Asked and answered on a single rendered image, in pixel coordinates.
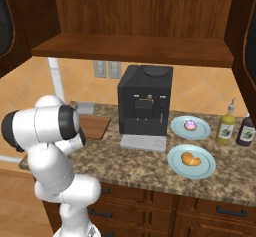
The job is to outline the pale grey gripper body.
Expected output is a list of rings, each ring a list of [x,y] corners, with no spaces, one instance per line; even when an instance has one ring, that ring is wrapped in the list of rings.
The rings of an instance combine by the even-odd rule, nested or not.
[[[77,112],[82,115],[93,115],[95,109],[95,103],[94,102],[78,102],[76,104],[76,110]]]

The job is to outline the brown wooden cutting board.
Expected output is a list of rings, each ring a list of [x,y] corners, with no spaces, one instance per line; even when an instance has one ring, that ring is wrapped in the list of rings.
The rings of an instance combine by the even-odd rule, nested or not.
[[[101,140],[111,121],[110,117],[81,115],[80,126],[87,139]]]

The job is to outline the open wooden cabinet shelf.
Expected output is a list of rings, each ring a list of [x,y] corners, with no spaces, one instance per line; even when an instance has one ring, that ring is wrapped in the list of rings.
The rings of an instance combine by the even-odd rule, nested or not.
[[[31,50],[33,56],[231,68],[223,40],[61,33]]]

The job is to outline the wooden cabinet door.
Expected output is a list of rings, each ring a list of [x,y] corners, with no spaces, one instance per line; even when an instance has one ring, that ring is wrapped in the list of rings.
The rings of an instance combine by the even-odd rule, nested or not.
[[[256,0],[232,0],[224,41],[234,57],[232,72],[242,98],[256,124],[256,84],[246,69],[247,34]]]
[[[0,0],[0,78],[60,32],[56,0]]]

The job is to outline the golden croissant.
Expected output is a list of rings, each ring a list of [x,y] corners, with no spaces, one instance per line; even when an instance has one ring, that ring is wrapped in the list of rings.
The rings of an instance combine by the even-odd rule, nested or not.
[[[197,167],[201,164],[201,159],[194,157],[190,152],[184,152],[181,159],[186,166]]]

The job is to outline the black coffee machine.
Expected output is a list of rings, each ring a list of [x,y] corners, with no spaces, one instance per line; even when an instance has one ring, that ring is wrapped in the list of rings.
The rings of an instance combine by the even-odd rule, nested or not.
[[[166,150],[172,75],[172,67],[127,67],[118,84],[121,147]]]

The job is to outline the wooden drawer front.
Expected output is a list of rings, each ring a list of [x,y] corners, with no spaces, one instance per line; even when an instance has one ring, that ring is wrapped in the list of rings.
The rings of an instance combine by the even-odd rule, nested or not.
[[[112,211],[112,218],[99,217],[90,214],[90,209],[107,213]],[[91,216],[108,219],[112,222],[124,223],[159,232],[168,232],[171,226],[172,213],[145,206],[135,206],[118,202],[98,201],[88,209]]]
[[[256,237],[256,227],[178,214],[173,237]]]
[[[246,210],[247,217],[236,217],[216,212],[216,206],[221,205],[225,210],[240,211]],[[177,200],[177,210],[186,214],[201,215],[208,218],[218,218],[233,221],[244,221],[251,225],[256,225],[256,207],[225,203],[220,201],[211,201],[206,199],[179,196]]]
[[[128,200],[137,203],[161,205],[172,202],[174,198],[174,195],[168,193],[103,183],[102,189],[105,188],[111,188],[110,194],[102,193],[105,197]]]

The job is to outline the purple frosted pastry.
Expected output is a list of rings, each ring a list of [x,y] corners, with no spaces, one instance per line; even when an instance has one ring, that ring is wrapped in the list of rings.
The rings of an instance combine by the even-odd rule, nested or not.
[[[189,119],[185,121],[184,128],[188,131],[195,131],[197,129],[197,124],[194,120]]]

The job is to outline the light blue plate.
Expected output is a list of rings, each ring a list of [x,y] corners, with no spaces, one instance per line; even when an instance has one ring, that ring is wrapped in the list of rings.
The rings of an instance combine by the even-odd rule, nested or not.
[[[190,152],[194,157],[201,159],[197,167],[186,166],[181,159],[184,152]],[[189,144],[178,145],[172,148],[167,156],[169,166],[179,175],[189,179],[204,179],[209,177],[216,168],[214,157],[205,149]]]
[[[197,129],[195,131],[188,131],[184,128],[185,121],[189,119],[192,119],[196,122]],[[170,127],[176,135],[185,139],[190,139],[190,140],[204,139],[211,132],[211,128],[206,121],[190,115],[175,117],[171,121]]]

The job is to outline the yellow-green oil bottle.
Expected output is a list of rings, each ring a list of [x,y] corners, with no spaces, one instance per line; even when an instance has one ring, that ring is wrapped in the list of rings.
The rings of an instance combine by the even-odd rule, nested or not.
[[[217,134],[216,142],[219,144],[228,144],[234,129],[236,119],[234,117],[235,99],[232,99],[231,104],[228,106],[227,113],[221,117]]]

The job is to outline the dark brown sauce bottle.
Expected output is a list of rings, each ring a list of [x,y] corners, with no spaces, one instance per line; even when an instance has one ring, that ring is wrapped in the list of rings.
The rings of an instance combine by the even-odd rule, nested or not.
[[[237,138],[236,143],[242,147],[249,147],[254,135],[256,133],[256,129],[250,117],[250,114],[247,113],[246,117],[243,119]]]

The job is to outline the grey wall outlet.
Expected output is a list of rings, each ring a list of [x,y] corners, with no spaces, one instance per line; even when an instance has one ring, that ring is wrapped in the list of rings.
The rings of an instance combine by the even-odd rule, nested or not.
[[[94,77],[95,78],[106,78],[107,77],[105,61],[95,60],[93,62],[93,65],[94,65]]]
[[[108,76],[111,79],[120,79],[122,75],[121,63],[117,61],[108,62]]]

